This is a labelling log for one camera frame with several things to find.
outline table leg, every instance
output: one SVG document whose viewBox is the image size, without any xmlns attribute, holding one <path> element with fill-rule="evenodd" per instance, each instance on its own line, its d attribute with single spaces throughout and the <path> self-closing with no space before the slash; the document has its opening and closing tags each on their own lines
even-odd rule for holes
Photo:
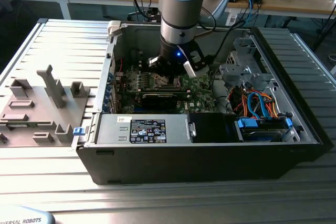
<svg viewBox="0 0 336 224">
<path fill-rule="evenodd" d="M 59 6 L 61 7 L 61 11 L 63 14 L 63 19 L 71 19 L 69 8 L 68 8 L 68 0 L 59 0 Z"/>
</svg>

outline blue clip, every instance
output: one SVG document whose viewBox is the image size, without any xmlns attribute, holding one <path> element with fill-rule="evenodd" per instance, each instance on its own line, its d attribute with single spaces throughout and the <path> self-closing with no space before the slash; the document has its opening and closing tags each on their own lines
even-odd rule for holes
<svg viewBox="0 0 336 224">
<path fill-rule="evenodd" d="M 249 128 L 249 127 L 253 127 L 253 128 L 257 128 L 258 127 L 258 123 L 257 120 L 253 119 L 253 118 L 240 118 L 238 120 L 238 126 L 239 128 Z"/>
<path fill-rule="evenodd" d="M 74 136 L 85 136 L 85 128 L 83 127 L 76 127 L 72 133 Z"/>
<path fill-rule="evenodd" d="M 286 123 L 287 123 L 288 127 L 290 127 L 290 128 L 293 126 L 293 122 L 290 118 L 286 119 Z"/>
</svg>

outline open computer chassis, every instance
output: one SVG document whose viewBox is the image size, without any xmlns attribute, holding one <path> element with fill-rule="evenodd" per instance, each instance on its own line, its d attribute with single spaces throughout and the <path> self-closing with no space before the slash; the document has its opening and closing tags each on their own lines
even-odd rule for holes
<svg viewBox="0 0 336 224">
<path fill-rule="evenodd" d="M 168 83 L 146 66 L 159 50 L 160 26 L 114 29 L 96 113 L 74 140 L 95 183 L 277 178 L 332 148 L 302 86 L 322 85 L 311 71 L 330 84 L 324 92 L 334 92 L 335 80 L 297 35 L 234 30 L 210 73 Z M 197 42 L 206 55 L 221 39 Z"/>
</svg>

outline floor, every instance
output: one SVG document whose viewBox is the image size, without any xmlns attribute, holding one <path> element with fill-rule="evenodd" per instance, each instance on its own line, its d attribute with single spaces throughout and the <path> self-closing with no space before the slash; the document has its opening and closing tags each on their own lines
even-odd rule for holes
<svg viewBox="0 0 336 224">
<path fill-rule="evenodd" d="M 57 3 L 42 3 L 34 1 L 13 0 L 11 2 L 13 10 L 0 10 L 0 71 L 2 71 L 10 61 L 18 47 L 24 41 L 30 30 L 35 25 L 38 18 L 55 18 L 62 19 L 61 10 Z M 102 6 L 86 4 L 70 4 L 70 14 L 73 19 L 82 20 L 127 20 L 127 13 L 133 12 L 134 8 L 129 6 L 106 6 L 103 12 Z M 285 17 L 259 15 L 255 26 L 281 27 Z M 226 16 L 222 17 L 217 23 L 219 26 L 225 23 Z M 203 22 L 211 26 L 211 20 L 203 19 Z M 310 18 L 297 18 L 288 25 L 288 29 L 296 32 L 300 37 L 311 46 L 319 29 L 319 22 L 315 23 Z M 330 34 L 319 49 L 316 51 L 317 56 L 326 65 L 328 69 L 333 64 L 328 60 L 328 55 L 336 54 L 336 36 Z"/>
</svg>

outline white label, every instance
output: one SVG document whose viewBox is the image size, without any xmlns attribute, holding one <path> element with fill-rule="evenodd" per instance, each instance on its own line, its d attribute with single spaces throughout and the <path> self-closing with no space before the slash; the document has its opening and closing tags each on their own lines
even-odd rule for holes
<svg viewBox="0 0 336 224">
<path fill-rule="evenodd" d="M 11 128 L 26 128 L 28 127 L 26 124 L 9 124 L 8 125 Z"/>
<path fill-rule="evenodd" d="M 117 123 L 130 123 L 132 120 L 131 116 L 119 116 L 117 117 Z"/>
</svg>

